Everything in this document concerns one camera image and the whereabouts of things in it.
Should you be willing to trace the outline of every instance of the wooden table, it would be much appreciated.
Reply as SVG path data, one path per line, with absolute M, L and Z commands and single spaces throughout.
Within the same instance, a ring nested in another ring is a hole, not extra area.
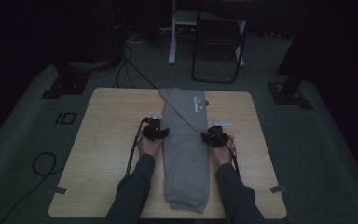
M 206 91 L 208 121 L 232 122 L 224 131 L 235 136 L 241 179 L 255 190 L 256 205 L 265 218 L 284 218 L 286 209 L 280 192 L 271 193 L 278 181 L 255 112 L 247 92 Z M 112 205 L 117 184 L 124 177 L 133 138 L 149 112 L 161 114 L 164 102 L 156 90 L 95 90 L 81 123 L 59 187 L 49 208 L 52 217 L 105 217 Z M 132 169 L 138 161 L 138 153 Z M 156 159 L 152 189 L 141 217 L 224 218 L 211 162 L 210 198 L 203 214 L 171 209 L 164 196 L 162 153 Z

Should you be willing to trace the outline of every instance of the sleeve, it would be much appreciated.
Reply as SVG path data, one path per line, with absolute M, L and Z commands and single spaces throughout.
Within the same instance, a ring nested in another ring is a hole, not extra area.
M 255 191 L 244 186 L 231 164 L 223 164 L 216 172 L 220 197 L 226 213 L 226 223 L 265 223 L 255 205 Z
M 153 156 L 141 155 L 132 174 L 124 177 L 118 184 L 116 198 L 106 215 L 105 223 L 138 222 L 149 196 L 154 167 Z

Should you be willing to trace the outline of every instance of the black chair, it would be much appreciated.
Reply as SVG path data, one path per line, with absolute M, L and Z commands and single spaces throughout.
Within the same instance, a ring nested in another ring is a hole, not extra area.
M 217 18 L 206 19 L 204 15 L 210 13 Z M 193 64 L 191 75 L 197 81 L 232 83 L 237 79 L 240 69 L 243 47 L 246 40 L 246 28 L 255 16 L 255 5 L 243 0 L 199 0 L 198 15 L 196 25 L 196 39 L 193 46 Z M 238 21 L 246 21 L 243 31 Z M 240 48 L 240 54 L 237 58 L 237 67 L 232 78 L 226 79 L 208 79 L 196 77 L 195 66 L 197 50 L 200 44 L 215 46 L 230 46 L 231 54 L 229 60 L 235 55 L 237 48 Z

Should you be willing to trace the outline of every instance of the tripod base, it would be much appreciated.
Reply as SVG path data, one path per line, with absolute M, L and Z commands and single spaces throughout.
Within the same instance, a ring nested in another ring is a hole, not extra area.
M 90 73 L 76 72 L 73 83 L 62 85 L 60 75 L 57 76 L 50 90 L 45 91 L 42 99 L 59 99 L 63 95 L 81 95 L 89 81 Z
M 300 90 L 297 90 L 291 97 L 282 96 L 283 85 L 283 82 L 268 82 L 269 90 L 276 105 L 299 105 L 301 109 L 313 110 L 310 101 L 304 98 Z

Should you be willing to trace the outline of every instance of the gray fabric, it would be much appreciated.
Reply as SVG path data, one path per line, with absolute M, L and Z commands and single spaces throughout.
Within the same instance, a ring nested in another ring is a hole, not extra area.
M 209 199 L 209 153 L 200 133 L 208 128 L 205 92 L 160 89 L 165 100 L 164 191 L 172 208 L 202 213 Z

